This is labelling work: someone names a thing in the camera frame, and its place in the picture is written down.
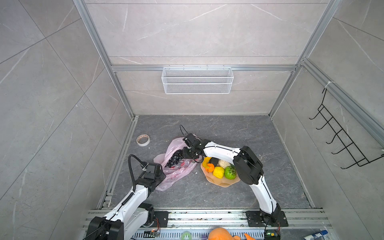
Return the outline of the yellow fake banana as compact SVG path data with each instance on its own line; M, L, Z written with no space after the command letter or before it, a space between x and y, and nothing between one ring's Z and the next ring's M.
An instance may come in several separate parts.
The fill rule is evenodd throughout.
M211 157L205 157L203 162L202 162L202 166L204 168L208 168L208 164L210 163L210 160L211 160Z

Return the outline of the black fake grapes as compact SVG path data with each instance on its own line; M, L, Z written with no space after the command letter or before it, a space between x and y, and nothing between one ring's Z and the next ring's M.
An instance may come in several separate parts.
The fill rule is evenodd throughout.
M183 150L177 150L173 153L172 157L168 160L166 167L171 168L179 164L179 162L184 158Z

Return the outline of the pink plastic bag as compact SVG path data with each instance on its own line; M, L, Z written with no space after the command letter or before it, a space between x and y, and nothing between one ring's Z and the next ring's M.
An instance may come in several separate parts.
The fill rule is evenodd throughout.
M202 157L199 157L197 161L183 158L178 165L171 168L166 167L166 164L172 157L173 153L177 150L182 150L186 146L187 145L183 141L183 138L176 138L171 141L165 154L157 155L154 158L154 163L161 164L163 167L163 172L166 175L165 180L156 187L157 191L164 192L165 190L169 189L176 181L187 176L202 160Z

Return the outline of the dark fake avocado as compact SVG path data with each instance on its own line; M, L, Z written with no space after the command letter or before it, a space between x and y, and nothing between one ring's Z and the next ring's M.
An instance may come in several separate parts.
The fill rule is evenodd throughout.
M216 167L219 164L219 161L218 158L210 158L209 164L213 164Z

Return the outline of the orange fake fruit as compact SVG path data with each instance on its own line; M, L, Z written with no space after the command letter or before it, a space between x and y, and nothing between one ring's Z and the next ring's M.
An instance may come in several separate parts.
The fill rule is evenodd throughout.
M205 169L208 173L212 173L215 170L215 165L208 163L207 166L205 167Z

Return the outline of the yellow fake lemon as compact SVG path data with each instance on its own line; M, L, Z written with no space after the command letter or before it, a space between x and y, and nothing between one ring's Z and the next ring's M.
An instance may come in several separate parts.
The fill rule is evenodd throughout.
M214 171L213 171L213 176L216 177L217 179L222 179L225 175L225 169L220 167L220 166L217 166L214 168Z

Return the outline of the pink scalloped bowl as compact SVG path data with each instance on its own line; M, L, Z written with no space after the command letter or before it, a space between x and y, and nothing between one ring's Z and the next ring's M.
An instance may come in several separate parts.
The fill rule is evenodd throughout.
M236 176L235 179L233 180L228 180L227 178L223 177L222 179L218 179L216 177L213 176L213 173L208 173L205 168L203 167L203 164L201 164L201 169L207 179L208 182L214 184L214 185L217 185L217 186L220 186L220 187L223 187L223 188L227 188L235 183L238 183L240 181L240 178L239 176Z

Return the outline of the green fake fruit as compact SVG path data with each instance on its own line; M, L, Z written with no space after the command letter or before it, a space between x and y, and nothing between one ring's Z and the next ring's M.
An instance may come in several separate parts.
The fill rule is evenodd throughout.
M233 167L233 166L226 167L224 176L228 180L234 180L237 177L237 172L236 172L235 167Z

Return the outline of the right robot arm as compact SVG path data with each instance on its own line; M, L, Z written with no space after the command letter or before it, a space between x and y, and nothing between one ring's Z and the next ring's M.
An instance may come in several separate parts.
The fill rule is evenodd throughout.
M255 194L266 224L275 224L283 216L280 205L273 198L265 181L263 164L249 147L226 147L210 140L201 140L193 134L187 134L183 141L187 145L183 148L183 156L188 159L213 157L234 165L240 180L250 185Z

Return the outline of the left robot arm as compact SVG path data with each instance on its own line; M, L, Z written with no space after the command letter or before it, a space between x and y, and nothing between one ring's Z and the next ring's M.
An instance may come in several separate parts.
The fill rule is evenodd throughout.
M140 227L150 227L155 211L145 203L148 196L166 178L160 164L145 164L143 173L126 197L103 217L94 217L84 240L129 240Z

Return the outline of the masking tape roll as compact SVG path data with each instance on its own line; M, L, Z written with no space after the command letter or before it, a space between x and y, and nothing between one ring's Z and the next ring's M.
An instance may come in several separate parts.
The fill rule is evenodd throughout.
M147 134L141 134L136 138L136 143L140 147L145 147L150 143L151 139L150 136Z

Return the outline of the green tape roll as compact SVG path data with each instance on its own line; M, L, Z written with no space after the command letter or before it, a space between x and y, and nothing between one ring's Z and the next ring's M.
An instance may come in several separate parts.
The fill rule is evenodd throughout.
M181 240L192 240L192 239L193 239L193 236L191 232L185 231L181 235Z

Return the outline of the orange plush toy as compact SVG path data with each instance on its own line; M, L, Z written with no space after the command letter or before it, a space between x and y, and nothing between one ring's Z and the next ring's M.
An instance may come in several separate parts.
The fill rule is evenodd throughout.
M241 237L232 236L224 228L216 228L209 233L208 240L241 240Z

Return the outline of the blue white tube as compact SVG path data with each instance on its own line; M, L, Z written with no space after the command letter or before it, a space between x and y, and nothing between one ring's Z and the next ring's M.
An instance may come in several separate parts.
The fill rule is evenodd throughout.
M327 234L328 234L328 231L323 230L321 232L305 236L303 237L303 240L317 240L317 239L323 238Z

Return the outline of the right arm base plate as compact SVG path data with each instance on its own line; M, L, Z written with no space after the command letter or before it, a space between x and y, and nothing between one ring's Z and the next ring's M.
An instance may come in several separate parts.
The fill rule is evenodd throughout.
M273 213L272 215L266 214L262 211L246 211L246 219L249 227L288 227L288 220L283 211Z

